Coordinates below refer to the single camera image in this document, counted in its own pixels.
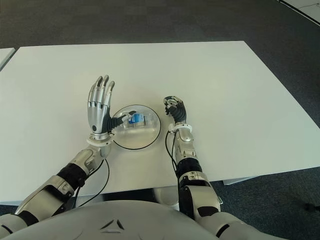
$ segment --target white desk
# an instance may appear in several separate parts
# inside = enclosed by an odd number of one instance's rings
[[[309,17],[320,22],[320,2],[319,0],[284,0],[288,4],[299,9]]]
[[[0,49],[0,71],[14,52],[15,49],[12,47]]]
[[[87,146],[88,92],[104,74],[112,113],[142,104],[162,123],[145,149],[113,145],[105,193],[177,184],[164,145],[170,95],[184,101],[210,181],[320,166],[320,129],[243,41],[21,47],[0,73],[0,202],[24,199]]]

